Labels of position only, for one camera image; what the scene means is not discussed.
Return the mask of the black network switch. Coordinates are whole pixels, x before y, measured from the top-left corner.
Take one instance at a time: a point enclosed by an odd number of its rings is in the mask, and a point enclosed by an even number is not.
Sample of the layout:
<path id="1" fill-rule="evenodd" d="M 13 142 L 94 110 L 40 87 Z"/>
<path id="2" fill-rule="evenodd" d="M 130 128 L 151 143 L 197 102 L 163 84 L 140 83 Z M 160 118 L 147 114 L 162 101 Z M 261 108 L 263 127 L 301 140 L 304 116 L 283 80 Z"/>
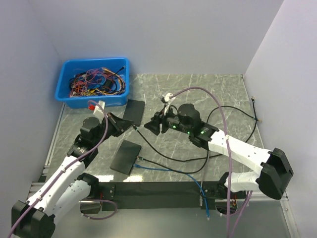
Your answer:
<path id="1" fill-rule="evenodd" d="M 123 140 L 110 168 L 116 172 L 129 176 L 142 146 L 128 140 Z"/>
<path id="2" fill-rule="evenodd" d="M 140 126 L 144 114 L 144 109 L 144 101 L 129 99 L 126 104 L 123 119 L 132 121 L 136 126 Z"/>

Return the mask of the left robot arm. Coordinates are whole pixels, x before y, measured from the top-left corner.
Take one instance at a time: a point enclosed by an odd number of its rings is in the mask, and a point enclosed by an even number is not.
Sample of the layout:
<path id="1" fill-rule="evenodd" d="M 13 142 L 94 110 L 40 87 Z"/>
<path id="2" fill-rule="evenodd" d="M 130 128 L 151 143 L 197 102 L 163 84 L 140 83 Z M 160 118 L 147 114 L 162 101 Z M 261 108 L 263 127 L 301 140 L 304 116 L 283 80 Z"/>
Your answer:
<path id="1" fill-rule="evenodd" d="M 35 194 L 12 207 L 10 235 L 50 238 L 61 218 L 79 201 L 104 203 L 99 179 L 84 171 L 102 142 L 119 137 L 132 126 L 132 121 L 112 113 L 86 118 L 59 168 Z"/>

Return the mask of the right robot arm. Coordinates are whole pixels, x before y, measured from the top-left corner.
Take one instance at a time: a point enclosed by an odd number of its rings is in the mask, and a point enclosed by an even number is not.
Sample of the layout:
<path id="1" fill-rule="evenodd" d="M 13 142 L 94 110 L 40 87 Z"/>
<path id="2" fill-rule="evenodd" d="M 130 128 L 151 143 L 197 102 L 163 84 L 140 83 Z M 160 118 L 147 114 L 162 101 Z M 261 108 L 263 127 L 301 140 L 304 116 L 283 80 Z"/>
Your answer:
<path id="1" fill-rule="evenodd" d="M 155 135 L 168 129 L 186 133 L 195 146 L 229 156 L 250 168 L 250 172 L 225 173 L 221 177 L 218 193 L 224 198 L 240 191 L 261 191 L 269 198 L 280 200 L 294 174 L 283 150 L 259 148 L 225 135 L 224 131 L 202 121 L 193 104 L 181 105 L 177 114 L 172 109 L 162 109 L 144 127 Z"/>

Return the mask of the black ethernet cable short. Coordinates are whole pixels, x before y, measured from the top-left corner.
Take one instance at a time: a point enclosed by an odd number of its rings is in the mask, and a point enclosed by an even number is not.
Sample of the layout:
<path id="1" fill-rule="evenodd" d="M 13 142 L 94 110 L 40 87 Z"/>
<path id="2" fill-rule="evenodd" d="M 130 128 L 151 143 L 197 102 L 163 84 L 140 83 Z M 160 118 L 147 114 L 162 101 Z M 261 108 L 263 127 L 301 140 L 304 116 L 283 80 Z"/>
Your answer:
<path id="1" fill-rule="evenodd" d="M 206 160 L 207 151 L 203 149 L 175 149 L 170 154 L 167 154 L 167 152 L 162 152 L 162 154 L 180 160 L 180 162 L 167 159 L 154 151 L 150 151 L 149 154 L 142 153 L 141 156 L 138 156 L 136 163 L 145 167 L 170 168 L 188 174 L 197 174 L 211 167 L 214 160 L 212 157 Z"/>

